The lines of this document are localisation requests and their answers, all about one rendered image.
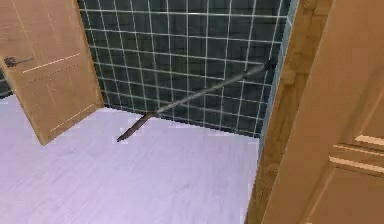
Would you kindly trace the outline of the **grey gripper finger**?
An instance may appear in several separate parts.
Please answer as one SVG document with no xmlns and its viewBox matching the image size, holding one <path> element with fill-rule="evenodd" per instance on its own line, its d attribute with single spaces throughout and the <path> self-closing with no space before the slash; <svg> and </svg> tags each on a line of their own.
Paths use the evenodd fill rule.
<svg viewBox="0 0 384 224">
<path fill-rule="evenodd" d="M 157 110 L 155 111 L 150 111 L 150 112 L 146 112 L 143 116 L 141 116 L 131 127 L 129 127 L 123 134 L 121 134 L 118 138 L 117 138 L 117 142 L 121 142 L 123 140 L 126 140 L 128 139 L 129 137 L 131 137 L 137 130 L 139 130 L 149 119 L 151 119 L 152 117 L 156 116 L 157 114 L 160 114 L 162 112 L 165 112 L 165 111 L 168 111 L 178 105 L 181 105 L 183 103 L 186 103 L 188 101 L 191 101 L 193 99 L 196 99 L 196 98 L 199 98 L 199 97 L 202 97 L 204 96 L 205 94 L 207 94 L 208 92 L 212 92 L 212 91 L 215 91 L 217 89 L 220 89 L 220 88 L 223 88 L 229 84 L 232 84 L 234 82 L 237 82 L 239 80 L 242 80 L 246 77 L 249 77 L 249 76 L 252 76 L 258 72 L 261 72 L 261 71 L 265 71 L 266 70 L 266 65 L 265 64 L 262 64 L 262 65 L 257 65 L 253 68 L 251 68 L 250 70 L 248 71 L 245 71 L 245 72 L 242 72 L 240 74 L 237 74 L 235 75 L 234 77 L 230 78 L 230 79 L 227 79 L 227 80 L 224 80 L 224 81 L 221 81 L 217 84 L 214 84 L 212 85 L 211 87 L 208 87 L 208 88 L 205 88 L 205 89 L 202 89 L 202 90 L 199 90 L 198 92 L 196 93 L 193 93 L 191 95 L 188 95 L 187 97 L 184 97 L 180 100 L 176 100 L 175 102 L 172 102 L 170 104 L 167 104 L 165 106 L 161 106 L 160 108 L 158 108 Z"/>
</svg>

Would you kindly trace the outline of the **light wooden panelled door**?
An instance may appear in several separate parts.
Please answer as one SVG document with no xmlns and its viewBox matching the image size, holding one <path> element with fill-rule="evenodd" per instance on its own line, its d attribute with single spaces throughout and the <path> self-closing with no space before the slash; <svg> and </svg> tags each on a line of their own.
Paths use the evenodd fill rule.
<svg viewBox="0 0 384 224">
<path fill-rule="evenodd" d="M 384 224 L 384 0 L 333 0 L 262 224 Z"/>
</svg>

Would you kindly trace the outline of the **light wooden room door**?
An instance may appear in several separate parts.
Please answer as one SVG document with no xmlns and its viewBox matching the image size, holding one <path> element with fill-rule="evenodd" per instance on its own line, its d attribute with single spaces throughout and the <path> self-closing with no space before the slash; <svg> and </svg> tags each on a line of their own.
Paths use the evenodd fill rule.
<svg viewBox="0 0 384 224">
<path fill-rule="evenodd" d="M 102 107 L 76 0 L 0 0 L 0 67 L 42 145 Z"/>
</svg>

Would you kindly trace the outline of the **brown wooden door frame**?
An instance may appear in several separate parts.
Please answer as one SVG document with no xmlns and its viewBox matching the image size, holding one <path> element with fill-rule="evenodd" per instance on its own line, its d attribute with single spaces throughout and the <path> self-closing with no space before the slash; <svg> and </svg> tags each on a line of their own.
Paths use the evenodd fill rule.
<svg viewBox="0 0 384 224">
<path fill-rule="evenodd" d="M 261 224 L 334 0 L 291 0 L 244 224 Z"/>
</svg>

